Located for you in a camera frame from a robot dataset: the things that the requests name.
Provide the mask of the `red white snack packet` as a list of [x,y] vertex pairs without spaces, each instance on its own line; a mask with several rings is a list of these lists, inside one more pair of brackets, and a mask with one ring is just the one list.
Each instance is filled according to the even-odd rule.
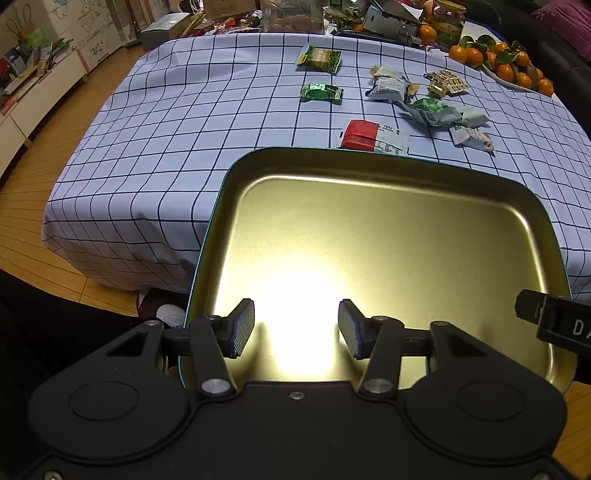
[[342,131],[342,149],[406,155],[410,136],[398,128],[367,120],[351,120]]

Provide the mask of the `white orange hawthorn snack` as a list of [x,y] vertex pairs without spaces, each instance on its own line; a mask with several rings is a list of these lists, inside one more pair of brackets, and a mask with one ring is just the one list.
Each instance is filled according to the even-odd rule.
[[493,140],[486,132],[454,125],[450,128],[450,134],[455,146],[464,146],[489,153],[495,151]]

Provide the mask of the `pale grey snack bar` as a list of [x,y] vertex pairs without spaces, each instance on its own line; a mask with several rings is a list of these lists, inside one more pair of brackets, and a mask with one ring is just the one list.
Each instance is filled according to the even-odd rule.
[[467,128],[476,129],[490,121],[487,114],[469,105],[460,107],[458,111],[461,115],[458,123]]

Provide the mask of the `green white snack bag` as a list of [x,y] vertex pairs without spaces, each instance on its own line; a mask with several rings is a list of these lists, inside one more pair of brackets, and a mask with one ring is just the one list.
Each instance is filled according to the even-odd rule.
[[463,117],[460,111],[437,98],[425,97],[402,108],[418,122],[433,127],[446,128],[459,124]]

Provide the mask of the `grey white snack packet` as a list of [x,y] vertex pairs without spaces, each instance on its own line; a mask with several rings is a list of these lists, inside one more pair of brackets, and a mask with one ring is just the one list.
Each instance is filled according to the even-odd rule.
[[379,76],[367,90],[366,97],[373,101],[389,103],[404,102],[407,95],[409,81],[404,77]]

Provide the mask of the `gold foil candy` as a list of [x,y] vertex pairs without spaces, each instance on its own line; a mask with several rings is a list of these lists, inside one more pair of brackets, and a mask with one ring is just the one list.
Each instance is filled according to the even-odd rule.
[[435,82],[429,85],[428,92],[433,98],[443,99],[448,94],[448,89],[444,85]]

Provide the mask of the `silver yellow snack packet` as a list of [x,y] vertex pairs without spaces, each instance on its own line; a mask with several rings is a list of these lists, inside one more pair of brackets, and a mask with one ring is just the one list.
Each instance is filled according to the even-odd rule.
[[420,85],[417,83],[413,83],[411,82],[404,74],[396,72],[392,69],[389,69],[387,67],[384,67],[383,65],[375,65],[371,70],[370,70],[370,74],[374,77],[374,79],[376,77],[379,76],[391,76],[391,77],[404,77],[409,81],[409,86],[407,89],[407,95],[406,96],[414,96],[417,94],[418,89],[420,88]]

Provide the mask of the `dark green snack packet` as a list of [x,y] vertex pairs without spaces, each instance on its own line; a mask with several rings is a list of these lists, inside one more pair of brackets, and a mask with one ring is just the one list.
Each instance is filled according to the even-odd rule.
[[301,87],[301,100],[341,102],[344,91],[341,87],[325,83],[308,83]]

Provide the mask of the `brown patterned snack packet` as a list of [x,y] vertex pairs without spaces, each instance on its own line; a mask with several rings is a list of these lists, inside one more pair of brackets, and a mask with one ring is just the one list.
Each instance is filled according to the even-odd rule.
[[444,85],[448,89],[447,95],[460,95],[469,91],[469,85],[456,74],[448,70],[428,72],[424,77],[430,81],[430,84],[437,82]]

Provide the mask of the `green yellow snack packet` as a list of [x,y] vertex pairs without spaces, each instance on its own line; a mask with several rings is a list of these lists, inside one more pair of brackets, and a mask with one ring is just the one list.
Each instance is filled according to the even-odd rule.
[[318,71],[335,74],[339,70],[341,60],[341,51],[315,47],[307,43],[301,48],[295,64],[297,66],[307,66]]

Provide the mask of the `gold metal tray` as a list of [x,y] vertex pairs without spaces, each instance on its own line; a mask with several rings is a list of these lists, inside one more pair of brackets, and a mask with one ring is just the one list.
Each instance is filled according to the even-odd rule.
[[237,382],[358,381],[338,310],[425,329],[450,322],[560,391],[577,360],[514,310],[531,289],[570,292],[554,229],[522,184],[392,155],[266,148],[225,175],[199,256],[189,320],[243,299],[256,325]]

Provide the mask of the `blue checkered tablecloth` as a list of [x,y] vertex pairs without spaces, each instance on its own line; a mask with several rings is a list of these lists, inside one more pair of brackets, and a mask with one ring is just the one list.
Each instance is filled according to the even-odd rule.
[[[310,43],[342,52],[335,74],[296,59]],[[452,105],[490,118],[495,151],[452,143],[400,107],[369,100],[381,64],[420,84],[448,69],[469,91]],[[301,100],[301,87],[341,87],[341,102]],[[435,52],[297,34],[173,40],[141,57],[107,98],[45,206],[44,245],[88,278],[125,290],[190,287],[222,180],[263,147],[335,148],[353,119],[406,132],[412,157],[527,186],[546,208],[573,296],[590,297],[590,140],[558,100],[515,91]]]

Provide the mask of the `plate of tangerines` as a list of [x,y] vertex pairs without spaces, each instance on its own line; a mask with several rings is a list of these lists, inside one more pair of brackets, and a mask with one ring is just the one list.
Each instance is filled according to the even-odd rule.
[[554,85],[532,62],[518,42],[509,44],[483,34],[478,38],[464,36],[449,48],[452,60],[486,75],[503,86],[520,91],[534,91],[552,97]]

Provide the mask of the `white low cabinet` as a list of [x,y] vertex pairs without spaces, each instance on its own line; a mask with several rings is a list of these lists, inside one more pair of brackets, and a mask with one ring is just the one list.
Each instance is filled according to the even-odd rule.
[[20,150],[31,145],[37,126],[61,99],[78,83],[86,80],[88,70],[78,50],[61,55],[43,77],[33,75],[15,91],[1,109],[1,174]]

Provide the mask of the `loose tangerine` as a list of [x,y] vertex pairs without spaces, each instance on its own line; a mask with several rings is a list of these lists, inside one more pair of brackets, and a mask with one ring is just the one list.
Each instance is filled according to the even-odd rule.
[[437,30],[429,24],[422,24],[419,29],[419,38],[424,44],[433,44],[437,35]]

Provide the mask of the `glass pickle jar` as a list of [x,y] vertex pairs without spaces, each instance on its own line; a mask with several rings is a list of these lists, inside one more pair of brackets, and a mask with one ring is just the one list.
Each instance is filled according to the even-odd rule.
[[437,44],[441,49],[449,50],[461,39],[466,21],[464,5],[439,0],[433,4],[431,25],[437,31]]

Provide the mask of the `clear glass cookie jar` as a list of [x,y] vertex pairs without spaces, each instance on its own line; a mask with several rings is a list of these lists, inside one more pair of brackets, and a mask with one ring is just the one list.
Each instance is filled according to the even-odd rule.
[[314,0],[266,0],[260,2],[263,31],[270,33],[322,34],[324,3]]

